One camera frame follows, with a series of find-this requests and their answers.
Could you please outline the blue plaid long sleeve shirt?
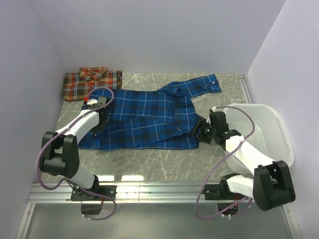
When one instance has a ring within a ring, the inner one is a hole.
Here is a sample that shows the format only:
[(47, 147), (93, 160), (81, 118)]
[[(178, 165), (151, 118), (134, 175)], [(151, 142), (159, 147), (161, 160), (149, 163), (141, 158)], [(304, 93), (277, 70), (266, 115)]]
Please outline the blue plaid long sleeve shirt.
[(200, 116), (191, 98), (219, 93), (214, 74), (182, 82), (171, 82), (156, 91), (96, 90), (92, 99), (114, 95), (114, 109), (106, 127), (87, 133), (79, 142), (82, 149), (197, 149), (199, 141), (190, 133)]

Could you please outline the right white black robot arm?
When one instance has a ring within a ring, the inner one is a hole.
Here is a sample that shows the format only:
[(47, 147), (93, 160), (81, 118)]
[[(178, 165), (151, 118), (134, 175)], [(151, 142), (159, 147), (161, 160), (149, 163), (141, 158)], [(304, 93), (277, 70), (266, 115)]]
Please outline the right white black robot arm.
[(255, 201), (268, 211), (296, 199), (290, 167), (294, 153), (280, 115), (266, 105), (234, 104), (210, 110), (191, 131), (200, 141), (214, 141), (233, 170), (218, 184), (204, 182), (198, 195), (205, 200)]

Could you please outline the white plastic basin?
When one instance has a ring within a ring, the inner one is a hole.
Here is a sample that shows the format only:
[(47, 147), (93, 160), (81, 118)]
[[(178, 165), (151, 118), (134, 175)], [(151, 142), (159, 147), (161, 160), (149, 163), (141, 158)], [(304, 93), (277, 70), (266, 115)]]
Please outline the white plastic basin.
[[(275, 161), (284, 161), (291, 167), (295, 154), (287, 135), (285, 125), (277, 111), (263, 104), (231, 104), (246, 112), (255, 124), (254, 133), (247, 139), (257, 150)], [(240, 111), (225, 108), (226, 120), (230, 129), (243, 136), (252, 131), (250, 120)]]

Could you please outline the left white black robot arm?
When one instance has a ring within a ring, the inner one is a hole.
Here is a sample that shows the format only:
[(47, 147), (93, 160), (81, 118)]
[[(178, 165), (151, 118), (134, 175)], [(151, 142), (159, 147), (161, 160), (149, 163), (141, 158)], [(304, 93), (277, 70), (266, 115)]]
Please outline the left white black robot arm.
[(84, 102), (80, 114), (56, 132), (48, 131), (42, 137), (42, 146), (36, 162), (37, 177), (41, 173), (60, 176), (75, 186), (88, 200), (96, 200), (101, 193), (98, 177), (80, 166), (78, 143), (87, 133), (98, 133), (106, 128), (113, 99), (99, 97)]

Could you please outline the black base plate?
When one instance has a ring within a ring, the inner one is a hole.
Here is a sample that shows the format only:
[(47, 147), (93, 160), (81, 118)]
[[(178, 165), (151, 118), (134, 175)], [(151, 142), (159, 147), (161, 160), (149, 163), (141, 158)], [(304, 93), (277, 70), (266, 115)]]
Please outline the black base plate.
[[(98, 189), (98, 192), (96, 192), (96, 194), (108, 196), (112, 199), (115, 199), (116, 188), (117, 188), (117, 186), (115, 186), (115, 185), (108, 185), (108, 186), (102, 185), (102, 186), (100, 186), (100, 188)], [(102, 198), (88, 194), (88, 193), (84, 192), (83, 190), (77, 189), (76, 187), (74, 187), (72, 190), (72, 193), (71, 193), (70, 200), (71, 201), (78, 201), (78, 202), (80, 202), (80, 201), (99, 201), (99, 200), (102, 200)]]
[(200, 194), (204, 195), (206, 201), (239, 200), (245, 198), (242, 194), (231, 192), (227, 184), (205, 184)]

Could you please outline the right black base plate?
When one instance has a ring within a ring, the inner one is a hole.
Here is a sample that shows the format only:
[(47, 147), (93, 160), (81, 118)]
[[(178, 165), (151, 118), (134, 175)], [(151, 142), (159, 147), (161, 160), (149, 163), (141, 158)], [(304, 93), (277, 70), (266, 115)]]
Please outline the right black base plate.
[(204, 195), (206, 201), (239, 200), (245, 198), (242, 194), (231, 192), (227, 184), (205, 184), (200, 194)]

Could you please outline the aluminium mounting rail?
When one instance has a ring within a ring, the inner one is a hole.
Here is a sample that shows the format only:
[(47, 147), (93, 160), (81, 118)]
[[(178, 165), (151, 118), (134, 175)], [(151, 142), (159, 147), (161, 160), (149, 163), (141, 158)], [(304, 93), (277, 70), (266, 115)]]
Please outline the aluminium mounting rail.
[[(117, 204), (161, 204), (196, 202), (201, 183), (198, 182), (106, 182), (103, 186), (116, 186), (113, 194)], [(49, 191), (33, 184), (27, 202), (29, 204), (100, 204), (87, 198), (73, 200), (73, 190), (67, 183)]]

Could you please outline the folded orange plaid shirt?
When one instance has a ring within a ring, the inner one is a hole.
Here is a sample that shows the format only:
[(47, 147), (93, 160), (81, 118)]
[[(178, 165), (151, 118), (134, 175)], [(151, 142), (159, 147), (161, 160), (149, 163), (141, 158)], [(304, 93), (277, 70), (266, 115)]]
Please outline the folded orange plaid shirt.
[(122, 78), (122, 71), (109, 71), (106, 67), (80, 68), (76, 73), (66, 73), (63, 88), (64, 100), (83, 100), (89, 92), (98, 87), (121, 89)]

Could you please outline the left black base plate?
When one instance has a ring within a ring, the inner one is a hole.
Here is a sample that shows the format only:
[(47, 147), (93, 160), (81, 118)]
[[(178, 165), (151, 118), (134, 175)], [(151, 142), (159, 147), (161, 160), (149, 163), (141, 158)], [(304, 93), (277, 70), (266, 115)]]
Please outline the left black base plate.
[[(98, 192), (96, 192), (96, 194), (108, 196), (112, 199), (115, 199), (116, 188), (117, 188), (117, 186), (115, 186), (115, 185), (108, 185), (108, 186), (102, 185), (102, 186), (100, 186), (100, 188), (98, 189)], [(76, 187), (74, 187), (72, 190), (72, 193), (71, 193), (70, 200), (71, 201), (78, 201), (78, 202), (80, 202), (80, 201), (99, 201), (99, 200), (102, 200), (102, 198), (88, 194), (88, 193), (84, 192), (83, 190), (77, 189)]]

